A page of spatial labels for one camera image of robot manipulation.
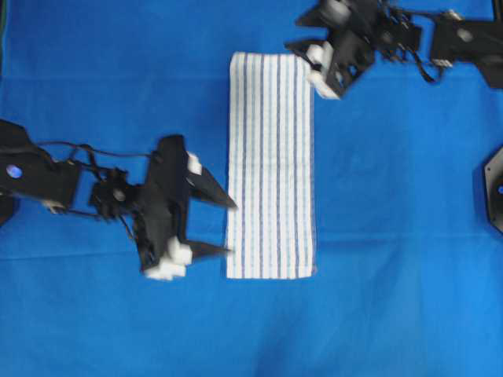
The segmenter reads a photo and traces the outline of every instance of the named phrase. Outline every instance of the cable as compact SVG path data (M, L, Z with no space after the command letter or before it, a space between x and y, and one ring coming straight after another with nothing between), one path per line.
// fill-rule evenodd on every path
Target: cable
M41 143L36 143L36 145L38 145L38 146L64 145L64 146L75 148L75 149L81 149L81 150L86 151L86 152L97 153L98 155L111 156L111 157L119 157L119 158L136 158L136 157L147 157L147 158L150 158L150 157L152 157L148 153L113 153L113 152L106 152L106 151L102 151L100 149L92 148L89 145L74 144L74 143L70 143L68 141L43 141Z
M121 215L119 215L119 220L120 220L120 222L123 223L124 228L126 228L127 236L129 237L129 239L134 241L133 233L129 229L129 226L127 226L126 220L124 220L124 218Z

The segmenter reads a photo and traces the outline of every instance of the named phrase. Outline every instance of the white towel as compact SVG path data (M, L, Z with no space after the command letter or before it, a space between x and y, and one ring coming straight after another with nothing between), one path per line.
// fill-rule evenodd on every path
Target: white towel
M293 55L235 53L230 64L227 277L315 271L312 90Z

